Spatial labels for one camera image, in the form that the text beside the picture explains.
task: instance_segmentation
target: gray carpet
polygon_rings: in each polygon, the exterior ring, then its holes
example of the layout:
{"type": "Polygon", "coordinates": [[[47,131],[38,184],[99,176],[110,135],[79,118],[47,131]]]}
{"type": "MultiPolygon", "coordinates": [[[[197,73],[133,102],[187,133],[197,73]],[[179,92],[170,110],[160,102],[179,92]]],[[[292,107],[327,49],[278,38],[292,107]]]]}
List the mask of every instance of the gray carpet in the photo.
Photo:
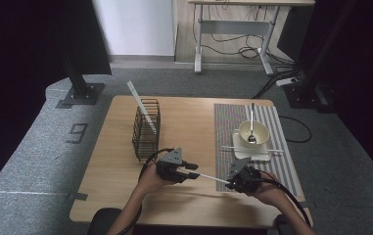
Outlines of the gray carpet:
{"type": "MultiPolygon", "coordinates": [[[[96,106],[56,109],[70,89],[68,79],[49,86],[46,103],[21,145],[0,172],[0,234],[86,234],[88,224],[70,221],[69,213],[83,173],[116,95],[252,98],[268,80],[263,71],[113,70],[113,76],[86,75],[106,84],[96,106]],[[88,124],[79,144],[70,134],[88,124]]],[[[294,110],[282,88],[271,100],[280,116],[297,118],[312,132],[307,143],[289,142],[304,194],[319,234],[373,234],[373,162],[336,115],[294,110]]],[[[308,136],[301,125],[282,119],[288,139],[308,136]]]]}

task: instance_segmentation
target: bowl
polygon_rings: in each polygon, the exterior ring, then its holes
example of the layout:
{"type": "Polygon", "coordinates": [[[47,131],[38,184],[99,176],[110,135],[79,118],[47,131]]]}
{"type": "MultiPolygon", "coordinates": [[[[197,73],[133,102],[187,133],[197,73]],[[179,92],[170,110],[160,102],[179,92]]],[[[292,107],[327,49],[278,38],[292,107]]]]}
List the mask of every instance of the bowl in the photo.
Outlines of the bowl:
{"type": "Polygon", "coordinates": [[[253,125],[253,135],[256,137],[256,144],[248,142],[248,137],[251,134],[251,121],[246,120],[239,125],[239,135],[249,147],[262,145],[269,138],[269,131],[264,124],[254,120],[253,125]]]}

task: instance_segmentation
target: white stick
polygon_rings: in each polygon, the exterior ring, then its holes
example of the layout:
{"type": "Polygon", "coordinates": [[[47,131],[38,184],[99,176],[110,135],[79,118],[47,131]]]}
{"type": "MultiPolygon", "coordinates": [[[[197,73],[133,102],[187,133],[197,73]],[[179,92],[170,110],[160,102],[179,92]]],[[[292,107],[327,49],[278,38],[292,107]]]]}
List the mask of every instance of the white stick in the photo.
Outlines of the white stick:
{"type": "Polygon", "coordinates": [[[220,146],[225,149],[237,149],[237,150],[248,150],[248,151],[257,151],[257,152],[277,152],[277,153],[284,153],[283,150],[271,150],[271,149],[249,149],[249,148],[241,148],[241,147],[229,147],[229,146],[220,146]]]}
{"type": "Polygon", "coordinates": [[[197,173],[197,174],[201,175],[202,177],[213,179],[213,180],[216,180],[216,181],[219,181],[219,182],[222,182],[222,183],[230,183],[229,181],[219,179],[219,178],[215,178],[215,177],[212,177],[212,176],[208,176],[208,175],[205,175],[205,174],[202,174],[202,173],[198,173],[198,172],[190,170],[190,169],[185,169],[185,168],[180,168],[180,169],[182,169],[184,171],[192,172],[192,173],[197,173]]]}
{"type": "Polygon", "coordinates": [[[134,98],[135,98],[135,100],[136,100],[138,106],[140,107],[141,112],[142,112],[143,115],[146,117],[147,122],[150,124],[150,126],[152,127],[153,131],[154,131],[155,134],[156,134],[156,128],[155,128],[155,126],[153,125],[152,120],[150,119],[149,113],[147,113],[146,108],[144,107],[143,103],[141,102],[141,99],[140,99],[140,97],[138,96],[137,91],[135,91],[134,86],[133,86],[133,83],[131,83],[131,81],[128,81],[128,82],[127,82],[127,85],[128,85],[128,88],[130,89],[131,93],[133,94],[133,96],[134,96],[134,98]]]}

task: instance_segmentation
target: black wire rack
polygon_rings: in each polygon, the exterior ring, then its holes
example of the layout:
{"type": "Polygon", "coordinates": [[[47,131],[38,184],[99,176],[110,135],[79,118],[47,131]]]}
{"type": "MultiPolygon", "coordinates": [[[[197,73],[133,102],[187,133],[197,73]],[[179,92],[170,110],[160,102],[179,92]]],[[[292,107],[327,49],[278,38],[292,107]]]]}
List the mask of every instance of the black wire rack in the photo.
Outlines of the black wire rack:
{"type": "Polygon", "coordinates": [[[153,126],[149,124],[140,107],[137,107],[131,142],[139,162],[141,160],[147,160],[159,149],[161,127],[161,113],[158,100],[142,99],[141,102],[146,108],[153,126]]]}

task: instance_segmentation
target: wooden table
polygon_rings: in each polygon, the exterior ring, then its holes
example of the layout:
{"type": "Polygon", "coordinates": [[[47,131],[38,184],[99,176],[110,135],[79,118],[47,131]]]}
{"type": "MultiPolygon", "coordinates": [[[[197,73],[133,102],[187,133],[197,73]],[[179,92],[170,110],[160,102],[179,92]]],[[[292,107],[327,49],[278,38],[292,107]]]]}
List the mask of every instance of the wooden table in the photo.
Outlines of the wooden table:
{"type": "Polygon", "coordinates": [[[267,75],[274,74],[268,61],[266,51],[277,21],[281,6],[313,6],[314,0],[188,0],[189,3],[200,6],[198,18],[198,45],[195,51],[195,73],[202,71],[202,33],[212,34],[244,34],[264,35],[262,46],[258,48],[259,58],[267,75]],[[275,6],[272,19],[269,22],[261,21],[214,21],[204,20],[204,5],[235,5],[235,6],[275,6]]]}
{"type": "MultiPolygon", "coordinates": [[[[162,114],[160,149],[181,147],[183,160],[198,172],[215,176],[214,104],[273,106],[267,100],[142,97],[158,99],[162,114]]],[[[137,183],[142,163],[131,144],[137,104],[132,96],[114,97],[79,193],[70,211],[73,221],[91,221],[100,208],[122,209],[137,183]]],[[[149,195],[142,224],[268,228],[279,211],[236,192],[217,192],[213,180],[199,177],[149,195]]]]}

